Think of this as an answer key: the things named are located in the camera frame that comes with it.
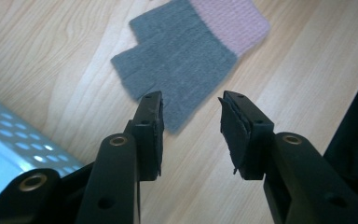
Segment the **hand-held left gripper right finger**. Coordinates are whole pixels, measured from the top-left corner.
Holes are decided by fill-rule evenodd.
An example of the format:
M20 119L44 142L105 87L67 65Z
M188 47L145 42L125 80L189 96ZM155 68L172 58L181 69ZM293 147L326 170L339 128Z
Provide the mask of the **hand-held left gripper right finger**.
M224 91L220 132L229 149L234 172L245 180L262 180L266 147L272 141L274 123L245 95Z

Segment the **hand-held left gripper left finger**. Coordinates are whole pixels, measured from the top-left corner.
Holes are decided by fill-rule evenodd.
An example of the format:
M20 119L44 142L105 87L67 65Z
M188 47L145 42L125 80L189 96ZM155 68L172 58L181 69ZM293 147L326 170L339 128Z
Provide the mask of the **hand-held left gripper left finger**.
M136 143L139 180L155 181L161 175L163 154L162 92L154 91L142 97L133 119L125 129Z

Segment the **grey and pink knitted glove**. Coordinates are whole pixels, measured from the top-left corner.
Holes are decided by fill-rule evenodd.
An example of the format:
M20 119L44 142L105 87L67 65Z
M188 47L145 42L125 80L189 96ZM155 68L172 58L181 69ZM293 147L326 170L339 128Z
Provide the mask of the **grey and pink knitted glove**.
M269 33L253 0L170 0L132 19L130 27L138 45L112 64L132 99L162 92L171 133Z

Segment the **light blue perforated basket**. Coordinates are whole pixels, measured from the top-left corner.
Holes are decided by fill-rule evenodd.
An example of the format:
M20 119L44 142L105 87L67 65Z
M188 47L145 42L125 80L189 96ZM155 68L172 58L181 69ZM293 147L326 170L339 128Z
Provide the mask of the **light blue perforated basket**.
M37 168L66 176L83 164L0 104L0 193L18 175Z

